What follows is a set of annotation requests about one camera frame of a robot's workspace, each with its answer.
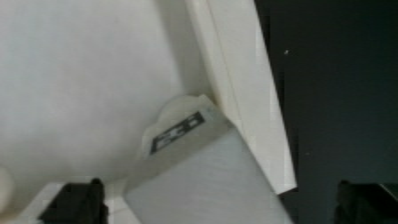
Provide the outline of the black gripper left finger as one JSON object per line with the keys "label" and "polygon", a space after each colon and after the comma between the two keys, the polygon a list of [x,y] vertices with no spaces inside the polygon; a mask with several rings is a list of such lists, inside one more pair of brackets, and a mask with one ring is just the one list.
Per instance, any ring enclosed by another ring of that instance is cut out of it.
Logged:
{"label": "black gripper left finger", "polygon": [[108,224],[105,185],[98,178],[62,186],[37,220],[41,224]]}

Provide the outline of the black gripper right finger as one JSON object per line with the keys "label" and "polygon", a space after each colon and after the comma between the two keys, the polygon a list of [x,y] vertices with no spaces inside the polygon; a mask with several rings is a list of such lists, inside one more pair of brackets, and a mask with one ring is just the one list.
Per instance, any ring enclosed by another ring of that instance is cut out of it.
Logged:
{"label": "black gripper right finger", "polygon": [[341,181],[334,224],[398,224],[398,183]]}

